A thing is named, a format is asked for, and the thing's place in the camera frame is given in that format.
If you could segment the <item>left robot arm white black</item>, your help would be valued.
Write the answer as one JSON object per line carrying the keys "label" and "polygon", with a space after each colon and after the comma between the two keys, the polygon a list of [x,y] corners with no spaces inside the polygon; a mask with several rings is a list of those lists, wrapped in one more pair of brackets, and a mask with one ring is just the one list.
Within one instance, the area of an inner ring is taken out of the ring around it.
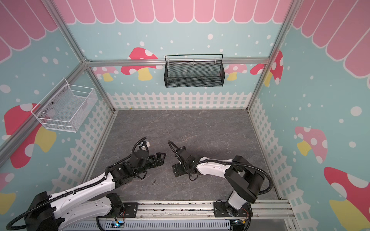
{"label": "left robot arm white black", "polygon": [[89,218],[125,217],[127,209],[112,190],[144,179],[148,169],[164,164],[166,154],[150,155],[139,149],[120,163],[106,168],[98,177],[63,193],[38,194],[25,216],[28,231],[60,231],[66,226]]}

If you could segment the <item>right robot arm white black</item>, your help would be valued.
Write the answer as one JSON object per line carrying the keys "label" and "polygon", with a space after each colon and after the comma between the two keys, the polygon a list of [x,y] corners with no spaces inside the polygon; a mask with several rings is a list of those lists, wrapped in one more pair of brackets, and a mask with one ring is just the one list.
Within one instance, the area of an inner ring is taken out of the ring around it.
{"label": "right robot arm white black", "polygon": [[230,216],[251,215],[247,206],[254,203],[259,195],[272,189],[270,176],[241,156],[216,160],[191,155],[184,146],[176,146],[172,151],[179,161],[172,167],[175,177],[188,175],[191,181],[195,181],[201,175],[212,175],[228,181],[233,191],[224,202],[223,210]]}

